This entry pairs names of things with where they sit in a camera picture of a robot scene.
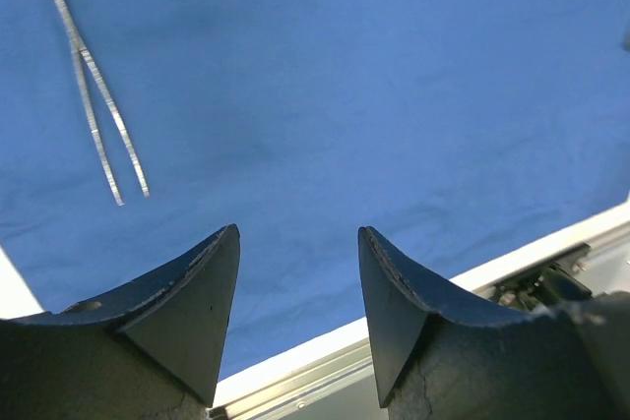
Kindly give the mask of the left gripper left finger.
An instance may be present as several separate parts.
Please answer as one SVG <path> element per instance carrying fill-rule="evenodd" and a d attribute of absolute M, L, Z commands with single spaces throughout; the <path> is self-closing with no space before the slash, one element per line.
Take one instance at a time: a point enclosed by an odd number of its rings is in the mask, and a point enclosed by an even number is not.
<path fill-rule="evenodd" d="M 213 404 L 240 260 L 228 225 L 60 313 L 1 324 L 5 419 L 201 419 Z"/>

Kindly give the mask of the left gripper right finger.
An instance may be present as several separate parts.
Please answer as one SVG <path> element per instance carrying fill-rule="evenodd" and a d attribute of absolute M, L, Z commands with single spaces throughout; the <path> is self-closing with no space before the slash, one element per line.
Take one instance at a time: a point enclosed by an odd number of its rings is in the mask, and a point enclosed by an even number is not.
<path fill-rule="evenodd" d="M 379 405 L 392 419 L 625 419 L 629 295 L 533 312 L 478 296 L 372 227 L 358 259 Z"/>

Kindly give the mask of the blue surgical cloth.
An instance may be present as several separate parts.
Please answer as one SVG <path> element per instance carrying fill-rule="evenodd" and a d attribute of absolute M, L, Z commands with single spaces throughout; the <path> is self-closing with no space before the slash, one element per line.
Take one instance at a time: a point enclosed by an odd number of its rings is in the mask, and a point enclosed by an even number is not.
<path fill-rule="evenodd" d="M 241 233 L 221 372 L 624 201 L 629 0 L 1 0 L 1 244 L 60 311 Z"/>

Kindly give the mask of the front aluminium rail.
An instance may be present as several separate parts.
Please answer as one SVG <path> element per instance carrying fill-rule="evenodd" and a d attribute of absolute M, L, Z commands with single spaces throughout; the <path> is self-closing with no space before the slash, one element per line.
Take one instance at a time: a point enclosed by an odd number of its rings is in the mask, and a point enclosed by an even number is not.
<path fill-rule="evenodd" d="M 446 279 L 358 233 L 366 316 L 220 384 L 212 419 L 625 419 L 629 227 Z"/>

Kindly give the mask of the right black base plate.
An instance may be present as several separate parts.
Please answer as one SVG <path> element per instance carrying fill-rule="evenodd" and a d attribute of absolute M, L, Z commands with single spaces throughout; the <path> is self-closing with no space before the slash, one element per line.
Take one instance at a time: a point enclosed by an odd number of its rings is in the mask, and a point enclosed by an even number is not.
<path fill-rule="evenodd" d="M 577 279 L 583 259 L 591 252 L 587 243 L 576 244 L 532 267 L 500 280 L 489 299 L 499 305 L 533 312 L 565 301 L 585 301 L 593 291 Z"/>

